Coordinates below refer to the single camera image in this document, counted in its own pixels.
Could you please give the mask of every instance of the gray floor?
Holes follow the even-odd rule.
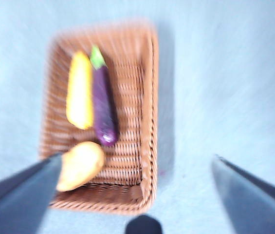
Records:
[[[275,1],[0,1],[0,179],[37,161],[47,45],[77,25],[146,17],[160,39],[165,234],[233,233],[214,154],[275,184]],[[122,233],[131,217],[49,210],[40,234]]]

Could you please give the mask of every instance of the yellow squash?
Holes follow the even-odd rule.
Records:
[[[74,54],[70,65],[66,116],[77,128],[93,126],[92,65],[81,51]]]

